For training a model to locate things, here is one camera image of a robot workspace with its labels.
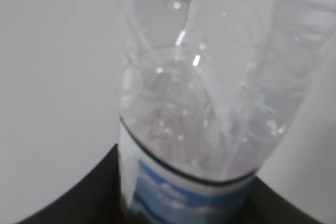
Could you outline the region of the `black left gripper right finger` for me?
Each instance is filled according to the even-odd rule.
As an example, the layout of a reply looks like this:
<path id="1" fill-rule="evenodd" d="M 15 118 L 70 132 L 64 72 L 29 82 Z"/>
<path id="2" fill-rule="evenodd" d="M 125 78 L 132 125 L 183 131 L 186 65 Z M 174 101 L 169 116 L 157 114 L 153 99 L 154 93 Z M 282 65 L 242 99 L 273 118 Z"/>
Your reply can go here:
<path id="1" fill-rule="evenodd" d="M 255 178 L 243 204 L 243 223 L 319 223 Z"/>

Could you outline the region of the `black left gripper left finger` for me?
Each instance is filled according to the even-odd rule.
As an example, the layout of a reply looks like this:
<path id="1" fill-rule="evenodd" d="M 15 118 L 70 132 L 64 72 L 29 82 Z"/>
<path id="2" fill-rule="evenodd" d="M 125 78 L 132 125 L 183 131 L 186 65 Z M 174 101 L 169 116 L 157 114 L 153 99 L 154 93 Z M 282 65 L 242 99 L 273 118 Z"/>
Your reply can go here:
<path id="1" fill-rule="evenodd" d="M 118 145 L 80 182 L 19 223 L 119 223 Z"/>

